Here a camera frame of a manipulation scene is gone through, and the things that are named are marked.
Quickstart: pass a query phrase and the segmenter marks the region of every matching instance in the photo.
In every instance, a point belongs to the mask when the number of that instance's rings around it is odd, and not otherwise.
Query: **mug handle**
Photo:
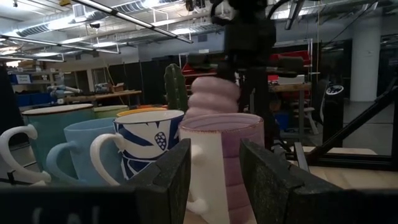
[[[110,185],[119,186],[120,184],[113,179],[110,174],[105,170],[104,165],[102,165],[101,158],[100,158],[100,149],[104,142],[112,139],[116,146],[119,149],[123,148],[124,145],[124,138],[121,134],[102,134],[98,136],[94,141],[91,143],[90,146],[90,157],[91,162],[94,165],[94,168],[97,172],[102,176],[102,178],[107,181]]]
[[[191,161],[192,164],[201,165],[205,161],[205,153],[203,149],[195,144],[191,145]],[[194,202],[187,202],[187,209],[197,215],[202,215],[208,211],[208,205],[202,198],[196,199]]]
[[[57,164],[57,159],[60,153],[62,153],[65,150],[72,151],[77,149],[78,146],[73,141],[57,144],[50,150],[49,154],[47,155],[46,164],[49,171],[59,179],[65,180],[66,182],[73,185],[84,185],[85,182],[83,180],[78,180],[64,173],[64,171],[62,171]]]
[[[3,157],[4,161],[15,171],[20,172],[23,175],[28,177],[33,177],[36,180],[44,180],[45,182],[51,182],[51,176],[48,172],[34,172],[22,167],[12,156],[10,148],[9,148],[9,141],[10,138],[13,137],[15,134],[25,133],[31,139],[37,139],[37,130],[31,124],[27,126],[19,126],[15,128],[8,129],[7,131],[3,132],[0,136],[0,155]]]

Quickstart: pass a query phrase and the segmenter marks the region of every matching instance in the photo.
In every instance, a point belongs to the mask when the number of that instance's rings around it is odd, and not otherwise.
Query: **light blue mug handle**
[[[56,177],[58,177],[61,180],[64,180],[65,182],[68,182],[69,184],[73,185],[85,185],[86,182],[84,180],[78,180],[73,177],[70,177],[66,173],[64,173],[57,164],[57,159],[60,155],[61,152],[68,150],[77,150],[78,146],[75,142],[66,142],[66,143],[61,143],[57,144],[54,146],[49,154],[47,155],[46,163],[47,163],[47,168],[49,171]]]

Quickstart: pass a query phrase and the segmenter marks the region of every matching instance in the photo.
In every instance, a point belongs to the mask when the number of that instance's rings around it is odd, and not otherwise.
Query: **white mug handle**
[[[97,172],[102,176],[102,178],[105,181],[107,181],[110,185],[119,186],[120,184],[115,179],[113,179],[110,176],[110,174],[105,170],[104,165],[102,165],[100,158],[101,146],[105,141],[109,139],[112,139],[119,149],[123,148],[124,138],[121,134],[102,134],[98,136],[96,139],[94,139],[94,141],[91,143],[90,146],[91,162],[93,163],[94,168],[97,170]]]
[[[6,163],[13,168],[15,171],[20,172],[23,175],[33,177],[37,181],[43,180],[45,182],[51,182],[51,176],[48,172],[34,172],[22,167],[11,155],[10,148],[8,146],[10,138],[13,137],[15,134],[18,133],[25,133],[31,139],[37,139],[37,130],[31,124],[27,126],[19,126],[15,128],[8,129],[7,131],[3,132],[0,136],[0,155],[6,161]]]
[[[201,165],[204,163],[206,157],[203,149],[198,145],[191,145],[191,161],[192,164]],[[194,202],[187,202],[187,209],[197,215],[202,215],[208,211],[207,203],[198,198]]]

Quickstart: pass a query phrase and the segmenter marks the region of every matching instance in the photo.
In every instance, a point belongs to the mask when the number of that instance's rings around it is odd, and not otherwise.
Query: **pink mug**
[[[239,162],[243,138],[264,145],[261,117],[229,113],[197,116],[180,123],[180,139],[190,138],[192,168],[187,208],[208,223],[243,224],[252,208]]]

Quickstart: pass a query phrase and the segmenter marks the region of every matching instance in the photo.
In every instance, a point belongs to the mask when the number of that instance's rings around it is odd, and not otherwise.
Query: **teal mug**
[[[109,185],[91,163],[90,146],[98,136],[115,133],[113,121],[114,118],[94,119],[67,126],[63,130],[67,142],[54,146],[47,156],[49,171],[63,182],[72,185]],[[104,168],[114,179],[123,182],[122,155],[111,141],[104,143],[103,147],[104,150],[101,151],[100,159]],[[69,152],[75,166],[77,178],[65,173],[58,164],[61,155]]]
[[[8,129],[0,136],[0,155],[4,161],[16,172],[25,175],[34,181],[43,180],[46,183],[60,183],[60,180],[49,174],[45,164],[47,154],[51,148],[65,142],[63,129],[70,124],[94,119],[92,104],[53,106],[28,110],[22,113],[27,126]],[[34,172],[22,167],[12,156],[9,148],[10,138],[18,133],[25,133],[31,138],[32,147],[40,172]],[[61,155],[59,166],[72,177],[76,177],[70,154]]]

